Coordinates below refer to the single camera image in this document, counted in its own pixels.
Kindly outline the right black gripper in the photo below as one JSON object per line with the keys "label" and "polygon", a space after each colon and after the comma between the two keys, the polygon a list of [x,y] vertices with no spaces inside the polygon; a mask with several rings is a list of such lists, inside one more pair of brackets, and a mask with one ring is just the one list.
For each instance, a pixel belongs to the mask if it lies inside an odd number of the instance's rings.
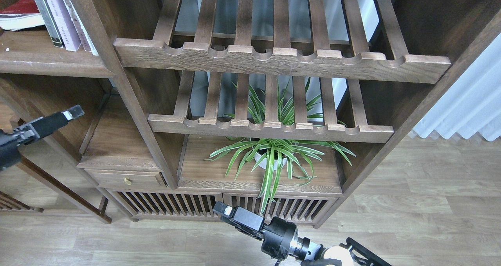
{"label": "right black gripper", "polygon": [[223,202],[216,202],[213,212],[219,215],[221,221],[231,223],[240,232],[263,241],[261,251],[272,259],[283,261],[288,256],[301,258],[301,239],[295,223],[274,217],[270,224],[265,224],[263,217]]}

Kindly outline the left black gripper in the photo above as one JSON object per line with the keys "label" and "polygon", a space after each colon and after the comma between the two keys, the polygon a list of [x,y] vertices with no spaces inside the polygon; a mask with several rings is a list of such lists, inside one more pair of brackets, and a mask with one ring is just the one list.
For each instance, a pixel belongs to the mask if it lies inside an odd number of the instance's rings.
{"label": "left black gripper", "polygon": [[55,131],[64,127],[69,121],[83,116],[80,104],[77,104],[65,111],[56,112],[47,117],[41,117],[32,120],[30,123],[23,124],[14,129],[13,133],[8,134],[3,130],[0,133],[0,167],[5,170],[20,162],[20,145],[28,145],[53,134]]}

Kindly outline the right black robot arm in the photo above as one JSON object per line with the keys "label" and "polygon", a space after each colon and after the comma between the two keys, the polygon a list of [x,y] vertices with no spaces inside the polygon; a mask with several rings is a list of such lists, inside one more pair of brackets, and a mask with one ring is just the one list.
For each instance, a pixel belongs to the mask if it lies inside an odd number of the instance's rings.
{"label": "right black robot arm", "polygon": [[276,259],[276,266],[289,256],[302,266],[390,265],[350,237],[345,244],[325,247],[307,237],[299,237],[297,225],[279,217],[273,217],[269,224],[265,224],[262,216],[243,207],[231,207],[219,201],[213,207],[213,212],[218,213],[223,222],[234,226],[238,231],[262,241],[261,251]]}

